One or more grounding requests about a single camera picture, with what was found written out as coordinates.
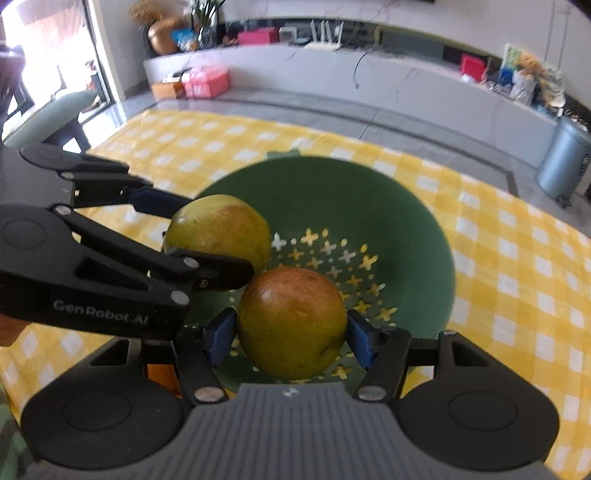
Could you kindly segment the person left hand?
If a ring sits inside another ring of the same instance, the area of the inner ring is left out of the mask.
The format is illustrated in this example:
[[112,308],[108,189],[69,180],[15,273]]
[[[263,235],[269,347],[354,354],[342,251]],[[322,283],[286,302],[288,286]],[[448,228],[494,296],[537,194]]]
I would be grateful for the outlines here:
[[29,325],[27,321],[0,314],[0,346],[10,347]]

